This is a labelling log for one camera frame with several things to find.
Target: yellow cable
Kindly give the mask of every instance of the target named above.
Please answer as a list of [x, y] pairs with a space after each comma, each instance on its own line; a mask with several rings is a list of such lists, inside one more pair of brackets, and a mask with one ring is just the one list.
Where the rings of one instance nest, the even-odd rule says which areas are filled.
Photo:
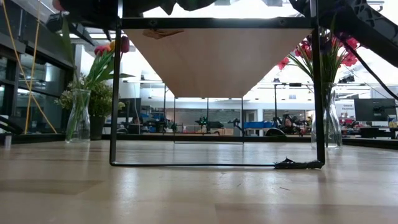
[[[50, 125], [50, 127], [51, 127], [52, 130], [53, 130], [53, 132], [56, 134], [57, 131], [56, 131], [55, 128], [52, 126], [51, 122], [47, 119], [47, 117], [46, 117], [46, 115], [44, 114], [43, 110], [41, 109], [39, 103], [37, 102], [35, 96], [32, 94], [32, 88], [31, 88], [31, 86], [29, 86], [29, 83], [28, 83], [27, 80], [26, 80], [24, 68], [22, 68], [21, 61], [19, 60], [17, 48], [16, 48], [16, 45], [15, 45], [15, 42], [14, 42], [14, 38], [13, 38], [13, 36], [12, 36], [11, 26], [10, 26], [10, 21], [9, 21], [9, 19], [8, 19], [8, 14], [7, 14], [7, 8], [6, 8], [6, 3], [5, 3], [5, 1], [2, 2], [2, 8], [3, 8], [3, 10], [4, 10], [4, 17], [6, 18], [7, 27], [8, 27], [8, 32], [9, 32], [9, 34], [10, 34], [12, 46], [14, 47], [14, 53], [15, 53], [15, 56], [16, 56], [16, 58], [17, 58], [18, 66], [19, 66], [19, 69], [20, 69], [21, 72], [22, 72], [22, 76], [24, 77], [25, 84], [27, 85], [27, 87], [28, 87], [28, 89], [29, 89], [29, 98], [30, 98], [30, 96], [32, 96], [33, 100], [35, 101], [35, 103], [36, 103], [36, 105], [37, 105], [37, 107], [38, 107], [38, 109], [39, 109], [39, 111], [42, 113], [44, 119], [45, 119], [46, 122]], [[39, 35], [39, 32], [36, 32], [36, 40], [37, 40], [38, 35]]]
[[[37, 1], [37, 27], [36, 27], [36, 37], [35, 37], [35, 48], [33, 51], [33, 63], [32, 63], [32, 70], [30, 72], [30, 83], [29, 83], [29, 89], [32, 89], [32, 84], [33, 84], [33, 76], [34, 76], [34, 71], [35, 71], [35, 65], [36, 65], [36, 49], [37, 49], [37, 39], [39, 37], [39, 27], [40, 27], [40, 7], [42, 5], [42, 0]], [[27, 112], [26, 112], [26, 121], [25, 121], [25, 134], [27, 134], [27, 128], [29, 125], [29, 112], [30, 112], [30, 99], [32, 98], [32, 92], [29, 92], [29, 99], [27, 102]]]

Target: computer monitor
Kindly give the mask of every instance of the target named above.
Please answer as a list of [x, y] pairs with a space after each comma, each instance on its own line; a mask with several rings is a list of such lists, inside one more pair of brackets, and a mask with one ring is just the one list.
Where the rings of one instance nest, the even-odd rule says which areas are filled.
[[397, 116], [394, 99], [354, 99], [356, 121], [388, 121]]
[[125, 98], [120, 99], [126, 106], [119, 110], [118, 118], [137, 118], [141, 113], [141, 98]]

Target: glass vase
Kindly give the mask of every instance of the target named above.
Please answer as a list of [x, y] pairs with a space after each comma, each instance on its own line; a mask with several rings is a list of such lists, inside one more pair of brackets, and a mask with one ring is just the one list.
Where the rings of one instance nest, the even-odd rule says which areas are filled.
[[73, 108], [69, 116], [65, 142], [90, 141], [89, 90], [72, 90]]
[[[334, 83], [327, 83], [322, 86], [322, 100], [323, 100], [323, 133], [325, 134], [325, 149], [341, 149], [343, 140], [341, 138], [341, 128], [339, 119], [336, 113], [335, 96], [336, 85]], [[311, 131], [311, 145], [312, 148], [317, 148], [317, 117], [314, 114], [312, 131]]]

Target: desk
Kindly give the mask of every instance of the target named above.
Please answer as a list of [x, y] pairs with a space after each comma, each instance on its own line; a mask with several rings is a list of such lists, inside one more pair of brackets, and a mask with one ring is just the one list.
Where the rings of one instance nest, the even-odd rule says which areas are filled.
[[361, 138], [377, 138], [377, 137], [385, 137], [391, 139], [398, 139], [396, 132], [398, 128], [390, 128], [390, 127], [365, 127], [360, 128], [359, 130], [341, 130], [342, 135], [360, 135]]

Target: black metal table frame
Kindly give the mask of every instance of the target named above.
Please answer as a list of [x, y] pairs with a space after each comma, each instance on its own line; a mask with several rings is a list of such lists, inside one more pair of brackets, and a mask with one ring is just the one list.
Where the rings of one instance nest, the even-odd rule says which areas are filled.
[[[122, 29], [214, 29], [214, 28], [252, 28], [252, 29], [313, 29], [313, 71], [315, 116], [322, 120], [321, 65], [319, 43], [318, 0], [310, 0], [311, 19], [304, 17], [276, 17], [273, 19], [213, 19], [213, 18], [123, 18], [123, 0], [118, 0], [116, 24], [116, 48], [113, 76], [111, 145], [109, 163], [112, 166], [157, 167], [157, 166], [235, 166], [235, 167], [275, 167], [275, 164], [140, 164], [116, 161], [117, 120], [119, 101], [119, 79], [121, 61]], [[317, 159], [325, 164], [325, 139], [323, 123], [317, 122]]]

